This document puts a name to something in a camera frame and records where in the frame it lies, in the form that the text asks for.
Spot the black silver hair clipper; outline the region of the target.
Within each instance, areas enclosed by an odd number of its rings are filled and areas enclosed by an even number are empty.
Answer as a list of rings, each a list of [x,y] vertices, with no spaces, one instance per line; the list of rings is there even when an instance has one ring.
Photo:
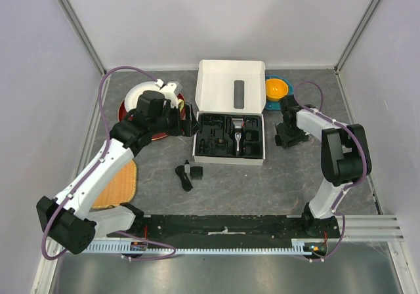
[[[235,156],[240,156],[241,153],[241,141],[243,136],[243,127],[244,127],[244,121],[242,118],[233,117],[232,118],[232,138],[234,141],[234,154]]]

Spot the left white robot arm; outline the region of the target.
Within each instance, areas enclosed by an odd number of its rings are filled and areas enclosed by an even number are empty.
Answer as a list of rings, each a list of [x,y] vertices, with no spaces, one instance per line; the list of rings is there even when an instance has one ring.
[[[158,133],[192,137],[200,126],[192,107],[186,103],[181,114],[177,103],[163,93],[144,91],[137,105],[110,130],[93,160],[53,199],[43,196],[36,205],[43,231],[41,251],[48,260],[47,238],[74,255],[84,251],[98,237],[126,233],[137,237],[144,230],[142,211],[128,203],[102,211],[91,210],[110,181],[152,141]]]

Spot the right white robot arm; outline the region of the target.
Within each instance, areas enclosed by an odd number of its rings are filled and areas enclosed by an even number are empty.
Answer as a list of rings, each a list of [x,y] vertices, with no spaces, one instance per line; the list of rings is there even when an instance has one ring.
[[[277,146],[288,149],[308,141],[309,136],[321,142],[323,181],[293,229],[311,238],[325,234],[339,238],[337,207],[372,170],[365,129],[335,121],[312,105],[301,106],[293,95],[281,98],[280,107],[283,121],[276,126]]]

